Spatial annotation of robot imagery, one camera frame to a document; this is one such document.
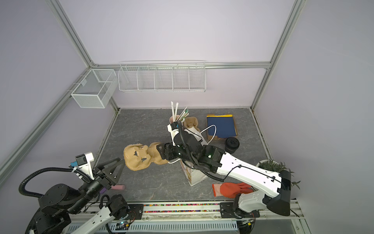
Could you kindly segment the white cartoon gift bag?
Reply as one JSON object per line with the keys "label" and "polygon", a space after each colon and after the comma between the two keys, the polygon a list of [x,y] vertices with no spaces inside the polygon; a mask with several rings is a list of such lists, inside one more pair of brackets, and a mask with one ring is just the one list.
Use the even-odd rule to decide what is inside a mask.
{"label": "white cartoon gift bag", "polygon": [[[189,161],[189,157],[185,156],[186,151],[184,149],[181,137],[179,136],[179,129],[177,122],[173,122],[168,125],[168,131],[170,132],[172,143],[168,146],[168,161],[173,161],[174,159],[180,159],[182,169],[188,179],[189,185],[194,186],[208,176],[202,171],[198,170],[192,162]],[[199,145],[208,145],[207,141],[203,138],[202,134],[193,126],[191,128],[185,128],[182,126],[182,130],[185,132],[184,139],[188,147],[192,147],[195,142]]]}

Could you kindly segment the single pulp cup carrier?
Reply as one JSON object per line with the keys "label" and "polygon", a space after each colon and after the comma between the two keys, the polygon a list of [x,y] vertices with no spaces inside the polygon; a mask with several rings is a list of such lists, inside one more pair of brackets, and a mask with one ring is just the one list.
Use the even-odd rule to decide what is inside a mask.
{"label": "single pulp cup carrier", "polygon": [[123,151],[126,166],[132,171],[140,171],[148,168],[152,163],[156,165],[168,164],[162,159],[157,150],[160,142],[151,143],[149,146],[143,144],[132,144],[125,147]]}

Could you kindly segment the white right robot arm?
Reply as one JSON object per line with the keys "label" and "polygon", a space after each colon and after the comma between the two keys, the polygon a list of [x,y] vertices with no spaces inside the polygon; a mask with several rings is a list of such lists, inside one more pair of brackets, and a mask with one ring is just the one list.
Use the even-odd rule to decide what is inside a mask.
{"label": "white right robot arm", "polygon": [[289,216],[291,213],[291,172],[265,170],[235,158],[225,150],[203,145],[194,135],[178,133],[171,143],[156,146],[164,160],[180,159],[186,165],[210,178],[223,181],[234,178],[256,188],[251,194],[240,193],[235,198],[234,212],[251,213],[268,209],[275,214]]}

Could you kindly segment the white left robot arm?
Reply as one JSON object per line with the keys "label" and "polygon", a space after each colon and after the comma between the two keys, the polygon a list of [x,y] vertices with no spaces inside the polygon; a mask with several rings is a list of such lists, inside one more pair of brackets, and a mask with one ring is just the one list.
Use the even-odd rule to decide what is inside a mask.
{"label": "white left robot arm", "polygon": [[[69,168],[47,167],[33,172],[19,185],[23,196],[38,199],[39,208],[26,227],[27,234],[61,234],[70,223],[71,215],[76,215],[103,189],[115,186],[126,165],[120,158],[91,166],[91,152],[76,156]],[[39,174],[46,172],[73,173],[83,180],[83,185],[74,189],[60,183],[51,187],[45,194],[26,190],[27,183]]]}

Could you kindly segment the purple pink spatula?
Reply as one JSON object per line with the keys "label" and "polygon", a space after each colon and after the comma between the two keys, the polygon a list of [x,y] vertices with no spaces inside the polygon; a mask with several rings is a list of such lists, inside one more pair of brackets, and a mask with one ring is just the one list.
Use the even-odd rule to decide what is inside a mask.
{"label": "purple pink spatula", "polygon": [[[126,189],[126,186],[125,185],[114,185],[114,186],[111,186],[110,190],[125,190]],[[103,188],[99,193],[100,194],[104,194],[106,191],[108,191],[107,188]]]}

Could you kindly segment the stacked pulp cup carriers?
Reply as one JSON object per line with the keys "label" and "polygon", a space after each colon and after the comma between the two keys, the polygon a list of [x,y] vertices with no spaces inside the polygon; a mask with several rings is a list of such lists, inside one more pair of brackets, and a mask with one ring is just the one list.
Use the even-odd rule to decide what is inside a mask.
{"label": "stacked pulp cup carriers", "polygon": [[198,128],[199,122],[198,122],[198,119],[196,117],[186,117],[184,122],[183,122],[183,125],[187,129],[190,129],[190,128],[193,127],[198,132],[200,132],[200,129]]}

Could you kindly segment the red rubber glove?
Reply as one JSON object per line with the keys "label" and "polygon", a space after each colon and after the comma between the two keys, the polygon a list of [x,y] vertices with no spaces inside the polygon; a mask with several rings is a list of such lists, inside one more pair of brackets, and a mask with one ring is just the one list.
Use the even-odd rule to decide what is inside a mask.
{"label": "red rubber glove", "polygon": [[238,194],[250,194],[254,192],[251,185],[246,183],[219,183],[212,184],[213,193],[215,197],[225,197],[234,199]]}

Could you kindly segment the wrapped straws bundle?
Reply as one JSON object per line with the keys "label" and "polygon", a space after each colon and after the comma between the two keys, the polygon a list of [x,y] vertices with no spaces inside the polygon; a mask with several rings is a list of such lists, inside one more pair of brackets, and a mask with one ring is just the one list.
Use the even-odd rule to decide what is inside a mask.
{"label": "wrapped straws bundle", "polygon": [[186,117],[189,116],[189,109],[188,107],[179,108],[179,103],[174,103],[173,101],[170,102],[171,105],[171,116],[175,117],[176,115],[180,115],[181,118],[185,120]]}

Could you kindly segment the pink metal straw bucket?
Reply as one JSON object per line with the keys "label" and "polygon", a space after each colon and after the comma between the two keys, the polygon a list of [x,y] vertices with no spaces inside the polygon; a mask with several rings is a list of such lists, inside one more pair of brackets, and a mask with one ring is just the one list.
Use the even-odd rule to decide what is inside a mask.
{"label": "pink metal straw bucket", "polygon": [[184,119],[181,118],[180,115],[176,115],[175,117],[172,116],[169,118],[170,123],[178,122],[178,121],[184,122]]}

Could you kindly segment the potted green plant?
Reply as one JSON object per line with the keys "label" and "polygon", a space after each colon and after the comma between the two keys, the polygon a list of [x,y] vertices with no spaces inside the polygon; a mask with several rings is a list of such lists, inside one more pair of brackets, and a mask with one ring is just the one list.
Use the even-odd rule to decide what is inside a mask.
{"label": "potted green plant", "polygon": [[262,160],[256,166],[264,170],[269,170],[269,171],[278,172],[278,173],[281,172],[282,170],[286,170],[292,176],[294,173],[289,168],[287,168],[283,162],[278,163],[278,162],[275,162],[274,160]]}

